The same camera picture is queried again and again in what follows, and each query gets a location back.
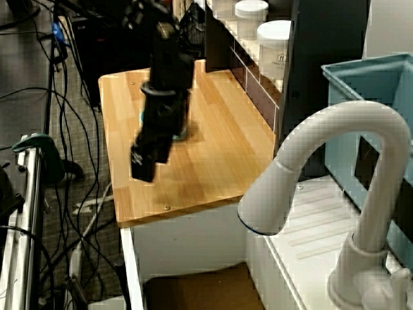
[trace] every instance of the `white jar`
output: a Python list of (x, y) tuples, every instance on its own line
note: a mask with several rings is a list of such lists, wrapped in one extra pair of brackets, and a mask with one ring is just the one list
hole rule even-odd
[(259, 73), (272, 81), (284, 79), (291, 21), (270, 21), (257, 29)]
[(268, 3), (262, 0), (242, 0), (235, 5), (235, 15), (238, 37), (256, 40), (257, 28), (267, 19)]
[(212, 0), (212, 15), (219, 21), (236, 21), (235, 4), (237, 0)]

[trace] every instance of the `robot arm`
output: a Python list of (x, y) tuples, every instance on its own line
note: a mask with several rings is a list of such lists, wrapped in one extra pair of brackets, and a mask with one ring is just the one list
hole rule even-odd
[(181, 53), (179, 25), (168, 8), (156, 0), (133, 0), (123, 26), (150, 45), (150, 79), (145, 94), (143, 127), (131, 147), (132, 177), (152, 182), (155, 163), (166, 163), (173, 135), (180, 135), (188, 113), (194, 59)]

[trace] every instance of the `white jar lid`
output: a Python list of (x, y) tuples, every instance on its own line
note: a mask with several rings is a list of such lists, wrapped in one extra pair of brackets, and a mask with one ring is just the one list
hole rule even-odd
[(265, 20), (268, 15), (268, 3), (262, 0), (242, 0), (235, 4), (235, 15), (241, 18)]
[(257, 40), (264, 47), (277, 49), (288, 44), (291, 21), (269, 21), (257, 29)]

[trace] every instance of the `sink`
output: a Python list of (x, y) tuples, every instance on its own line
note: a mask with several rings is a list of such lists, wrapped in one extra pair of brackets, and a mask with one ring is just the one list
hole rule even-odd
[[(266, 310), (339, 309), (328, 297), (327, 281), (358, 216), (326, 176), (298, 183), (290, 216), (276, 236), (249, 231), (237, 217), (237, 203), (121, 229), (132, 309), (146, 309), (143, 285), (152, 278), (241, 262)], [(401, 268), (391, 254), (387, 267), (391, 273)]]

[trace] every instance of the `blue plastic bin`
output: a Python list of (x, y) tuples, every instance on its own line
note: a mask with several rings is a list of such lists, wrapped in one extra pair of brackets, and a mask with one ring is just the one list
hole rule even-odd
[[(413, 132), (412, 55), (394, 54), (324, 65), (321, 68), (329, 81), (328, 105), (351, 100), (377, 101), (398, 111), (406, 120), (410, 132)], [(362, 208), (367, 195), (367, 190), (354, 176), (362, 136), (378, 152), (381, 151), (380, 140), (375, 135), (353, 132), (331, 139), (326, 144), (325, 154), (326, 167), (359, 208)], [(413, 158), (410, 158), (404, 177), (413, 186)], [(413, 243), (394, 222), (390, 224), (387, 238), (397, 256), (413, 269)]]

